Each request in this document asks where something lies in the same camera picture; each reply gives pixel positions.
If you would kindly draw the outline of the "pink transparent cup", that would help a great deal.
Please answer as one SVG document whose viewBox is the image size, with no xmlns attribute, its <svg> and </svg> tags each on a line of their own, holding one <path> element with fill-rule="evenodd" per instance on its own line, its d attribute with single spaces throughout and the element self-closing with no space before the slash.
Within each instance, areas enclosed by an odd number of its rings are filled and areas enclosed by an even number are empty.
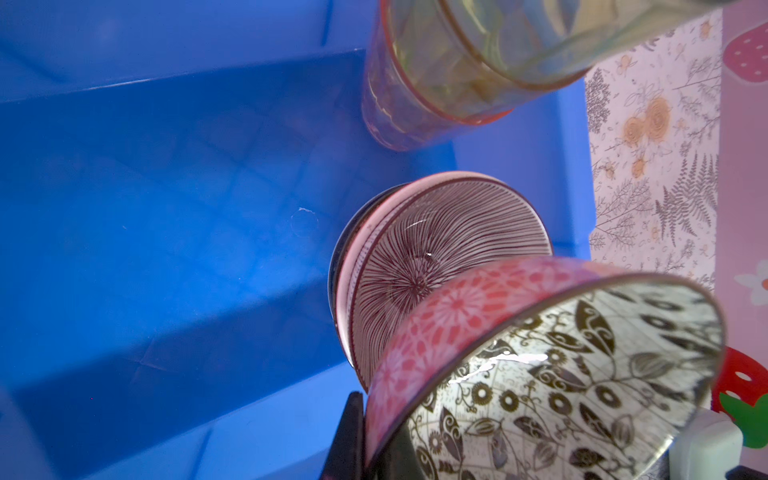
<svg viewBox="0 0 768 480">
<path fill-rule="evenodd" d="M 512 83 L 470 56 L 439 2 L 378 4 L 361 108 L 368 131 L 392 150 L 445 142 L 512 107 Z"/>
</svg>

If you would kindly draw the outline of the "yellow transparent cup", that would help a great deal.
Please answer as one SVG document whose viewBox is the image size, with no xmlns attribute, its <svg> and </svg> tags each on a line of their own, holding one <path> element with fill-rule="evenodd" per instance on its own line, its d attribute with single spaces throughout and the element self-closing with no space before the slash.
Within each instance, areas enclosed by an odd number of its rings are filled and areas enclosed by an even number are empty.
<svg viewBox="0 0 768 480">
<path fill-rule="evenodd" d="M 564 47 L 578 1 L 383 1 L 395 71 L 453 121 L 499 115 L 581 78 Z"/>
</svg>

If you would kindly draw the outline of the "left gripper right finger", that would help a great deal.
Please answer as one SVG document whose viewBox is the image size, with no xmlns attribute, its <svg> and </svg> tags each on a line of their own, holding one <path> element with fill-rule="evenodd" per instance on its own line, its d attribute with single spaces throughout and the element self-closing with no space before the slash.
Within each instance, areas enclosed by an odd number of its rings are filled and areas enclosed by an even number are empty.
<svg viewBox="0 0 768 480">
<path fill-rule="evenodd" d="M 768 480 L 768 474 L 739 465 L 729 470 L 725 475 L 726 480 Z"/>
</svg>

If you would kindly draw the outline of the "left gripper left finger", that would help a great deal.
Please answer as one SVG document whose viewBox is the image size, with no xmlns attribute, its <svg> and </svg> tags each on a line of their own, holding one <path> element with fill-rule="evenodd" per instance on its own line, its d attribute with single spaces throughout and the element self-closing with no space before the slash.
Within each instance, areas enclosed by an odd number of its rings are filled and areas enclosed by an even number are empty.
<svg viewBox="0 0 768 480">
<path fill-rule="evenodd" d="M 352 392 L 321 471 L 320 480 L 360 480 L 364 460 L 364 397 Z"/>
</svg>

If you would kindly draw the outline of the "white bowl with orange outside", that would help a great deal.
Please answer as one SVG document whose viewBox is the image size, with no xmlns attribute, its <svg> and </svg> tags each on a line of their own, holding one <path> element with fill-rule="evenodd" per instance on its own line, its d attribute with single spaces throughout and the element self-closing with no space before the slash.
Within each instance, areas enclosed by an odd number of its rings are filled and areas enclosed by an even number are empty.
<svg viewBox="0 0 768 480">
<path fill-rule="evenodd" d="M 398 192 L 405 186 L 406 186 L 405 183 L 392 186 L 387 190 L 380 192 L 376 196 L 372 197 L 369 201 L 367 201 L 362 207 L 360 207 L 356 211 L 356 213 L 352 216 L 352 218 L 346 224 L 346 226 L 344 227 L 342 233 L 340 234 L 335 244 L 335 247 L 331 256 L 331 260 L 329 263 L 329 271 L 328 271 L 328 278 L 327 278 L 327 295 L 328 295 L 328 302 L 329 302 L 331 317 L 334 322 L 334 327 L 338 336 L 341 336 L 341 327 L 339 326 L 339 322 L 337 319 L 335 302 L 336 302 L 336 294 L 338 289 L 339 275 L 340 275 L 344 257 L 348 250 L 348 244 L 355 237 L 356 232 L 359 230 L 359 224 L 361 222 L 364 222 L 370 216 L 370 211 L 375 210 L 382 202 L 384 202 L 387 198 L 389 198 L 390 196 L 392 196 L 394 193 Z"/>
</svg>

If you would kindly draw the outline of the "purple striped bowl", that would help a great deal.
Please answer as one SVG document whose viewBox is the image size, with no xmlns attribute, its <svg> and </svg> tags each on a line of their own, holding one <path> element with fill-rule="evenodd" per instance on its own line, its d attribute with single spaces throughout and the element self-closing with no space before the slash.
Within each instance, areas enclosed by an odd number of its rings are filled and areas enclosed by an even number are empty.
<svg viewBox="0 0 768 480">
<path fill-rule="evenodd" d="M 338 338 L 364 389 L 397 327 L 434 290 L 496 260 L 554 253 L 531 203 L 494 177 L 449 171 L 405 184 L 359 224 L 339 275 Z"/>
</svg>

